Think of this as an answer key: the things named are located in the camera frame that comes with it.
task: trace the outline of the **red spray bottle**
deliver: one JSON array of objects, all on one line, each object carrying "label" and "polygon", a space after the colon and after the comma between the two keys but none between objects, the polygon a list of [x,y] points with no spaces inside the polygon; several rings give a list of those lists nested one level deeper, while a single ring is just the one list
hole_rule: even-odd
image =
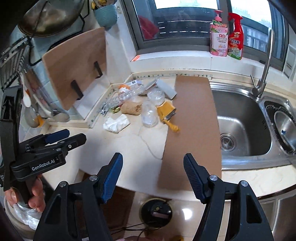
[{"label": "red spray bottle", "polygon": [[242,16],[232,12],[228,15],[229,21],[234,19],[234,31],[228,37],[228,55],[241,60],[244,47],[244,33],[240,23]]}]

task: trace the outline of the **floor tile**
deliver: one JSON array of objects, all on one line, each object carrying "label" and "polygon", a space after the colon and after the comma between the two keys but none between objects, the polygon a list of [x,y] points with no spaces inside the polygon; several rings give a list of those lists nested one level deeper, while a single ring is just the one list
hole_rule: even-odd
[{"label": "floor tile", "polygon": [[224,241],[225,240],[225,236],[219,236],[218,238],[217,238],[217,241]]},{"label": "floor tile", "polygon": [[[128,218],[128,226],[140,224],[132,228],[145,228],[145,226],[141,224],[142,221],[139,217],[139,211],[142,204],[150,198],[153,197],[139,192],[135,193],[131,212]],[[170,223],[159,230],[155,230],[152,233],[145,232],[145,234],[149,237],[162,237],[165,241],[169,240],[175,235],[182,235],[185,241],[192,241],[200,224],[205,205],[201,204],[200,202],[181,200],[170,200],[168,203],[171,205],[173,211],[173,217]],[[230,202],[225,202],[218,241],[224,240],[225,238],[229,219],[229,210]],[[141,231],[126,231],[124,237],[138,236],[140,232]]]}]

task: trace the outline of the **window sill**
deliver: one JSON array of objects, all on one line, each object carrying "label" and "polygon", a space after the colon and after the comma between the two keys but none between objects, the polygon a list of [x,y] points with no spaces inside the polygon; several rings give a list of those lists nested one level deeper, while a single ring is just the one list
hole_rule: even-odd
[{"label": "window sill", "polygon": [[[264,64],[242,58],[236,60],[230,56],[219,57],[206,51],[166,51],[139,55],[130,63],[132,72],[156,71],[165,69],[200,69],[240,74],[261,78]],[[293,85],[281,71],[270,67],[266,81],[290,91]]]}]

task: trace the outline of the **sink drain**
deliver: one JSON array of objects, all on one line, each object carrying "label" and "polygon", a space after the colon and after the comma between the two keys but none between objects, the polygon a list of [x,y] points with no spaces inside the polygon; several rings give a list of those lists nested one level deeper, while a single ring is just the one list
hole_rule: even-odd
[{"label": "sink drain", "polygon": [[220,135],[221,149],[223,151],[233,151],[236,147],[235,138],[229,133],[222,133]]}]

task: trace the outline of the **blue gripper pad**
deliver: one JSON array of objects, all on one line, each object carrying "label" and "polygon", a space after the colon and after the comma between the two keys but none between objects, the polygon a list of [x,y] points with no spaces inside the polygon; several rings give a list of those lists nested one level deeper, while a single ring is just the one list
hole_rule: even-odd
[{"label": "blue gripper pad", "polygon": [[183,159],[183,166],[195,197],[205,204],[209,197],[209,188],[207,184],[207,177],[209,173],[203,166],[199,166],[192,154],[187,153]]},{"label": "blue gripper pad", "polygon": [[110,163],[108,166],[106,166],[109,169],[109,172],[107,173],[107,176],[103,183],[103,194],[101,196],[101,199],[104,203],[107,203],[107,201],[112,197],[117,180],[119,178],[121,169],[123,166],[123,157],[120,153],[115,153],[112,157]]},{"label": "blue gripper pad", "polygon": [[52,144],[52,143],[55,143],[60,140],[68,138],[69,135],[70,135],[70,131],[68,129],[57,131],[57,132],[49,134],[47,137],[45,137],[45,142],[47,144]]}]

